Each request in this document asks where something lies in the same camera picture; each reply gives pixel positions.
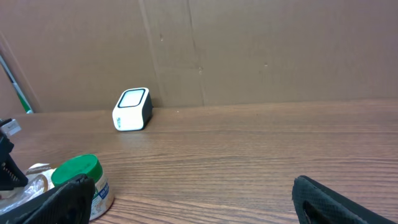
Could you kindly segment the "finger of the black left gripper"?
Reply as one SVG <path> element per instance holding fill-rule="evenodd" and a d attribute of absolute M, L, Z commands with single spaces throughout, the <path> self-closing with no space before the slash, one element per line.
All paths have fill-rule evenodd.
<path fill-rule="evenodd" d="M 25 187 L 28 183 L 28 178 L 18 168 L 10 153 L 14 144 L 10 142 L 6 135 L 1 133 L 1 190 L 13 190 L 18 187 Z"/>

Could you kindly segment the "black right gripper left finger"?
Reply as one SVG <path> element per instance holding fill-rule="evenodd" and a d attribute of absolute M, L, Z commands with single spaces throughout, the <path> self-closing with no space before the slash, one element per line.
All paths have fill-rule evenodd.
<path fill-rule="evenodd" d="M 90 222 L 95 182 L 79 174 L 48 192 L 1 215 L 1 223 L 65 223 Z"/>

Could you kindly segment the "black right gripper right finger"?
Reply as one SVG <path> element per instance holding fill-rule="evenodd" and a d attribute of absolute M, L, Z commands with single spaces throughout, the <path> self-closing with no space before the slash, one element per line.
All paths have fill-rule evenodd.
<path fill-rule="evenodd" d="M 292 201 L 300 224 L 395 224 L 305 175 L 294 180 Z"/>

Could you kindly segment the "brown clear snack bag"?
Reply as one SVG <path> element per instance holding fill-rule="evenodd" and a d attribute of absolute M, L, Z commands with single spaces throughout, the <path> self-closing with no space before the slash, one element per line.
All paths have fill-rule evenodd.
<path fill-rule="evenodd" d="M 59 165 L 37 163 L 25 170 L 28 178 L 25 187 L 1 191 L 1 215 L 54 188 L 51 176 Z"/>

